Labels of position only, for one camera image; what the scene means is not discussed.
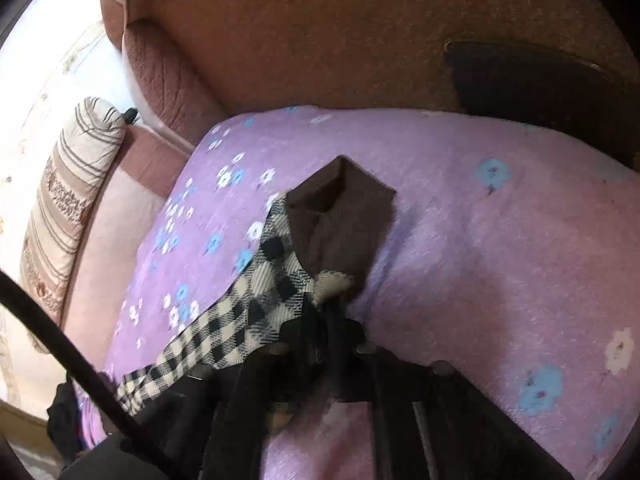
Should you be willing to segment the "black cream checked coat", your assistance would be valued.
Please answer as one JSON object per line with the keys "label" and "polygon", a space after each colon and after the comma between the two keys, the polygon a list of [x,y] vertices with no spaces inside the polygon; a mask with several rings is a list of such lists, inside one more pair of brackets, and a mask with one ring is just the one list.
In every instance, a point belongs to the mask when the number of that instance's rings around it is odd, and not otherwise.
{"label": "black cream checked coat", "polygon": [[224,294],[116,390],[131,415],[198,365],[223,370],[277,341],[281,326],[366,284],[396,192],[338,156],[269,209],[256,252]]}

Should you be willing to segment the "purple floral bed sheet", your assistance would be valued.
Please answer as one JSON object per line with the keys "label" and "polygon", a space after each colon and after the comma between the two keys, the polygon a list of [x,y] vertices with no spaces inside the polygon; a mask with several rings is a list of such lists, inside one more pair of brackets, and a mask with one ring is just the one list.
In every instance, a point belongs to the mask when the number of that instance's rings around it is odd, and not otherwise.
{"label": "purple floral bed sheet", "polygon": [[639,416],[639,176],[551,130],[426,110],[288,107],[211,128],[139,248],[104,372],[151,364],[250,261],[276,198],[344,155],[396,192],[352,314],[445,360],[572,476]]}

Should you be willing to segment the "striped beige pillow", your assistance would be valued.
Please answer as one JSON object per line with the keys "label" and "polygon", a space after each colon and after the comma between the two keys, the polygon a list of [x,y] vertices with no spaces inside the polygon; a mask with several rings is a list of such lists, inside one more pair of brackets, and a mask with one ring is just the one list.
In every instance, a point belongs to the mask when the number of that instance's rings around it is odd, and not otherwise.
{"label": "striped beige pillow", "polygon": [[122,147],[126,122],[111,103],[87,98],[52,148],[24,237],[20,284],[56,327],[92,208]]}

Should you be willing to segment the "pink padded headboard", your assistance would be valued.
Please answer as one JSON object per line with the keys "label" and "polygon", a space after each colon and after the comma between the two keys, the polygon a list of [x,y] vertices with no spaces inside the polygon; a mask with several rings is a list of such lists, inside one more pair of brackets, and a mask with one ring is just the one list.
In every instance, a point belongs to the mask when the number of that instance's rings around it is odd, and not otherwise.
{"label": "pink padded headboard", "polygon": [[150,20],[129,24],[122,62],[139,117],[92,206],[63,330],[95,359],[111,343],[137,250],[194,148],[224,118],[175,40]]}

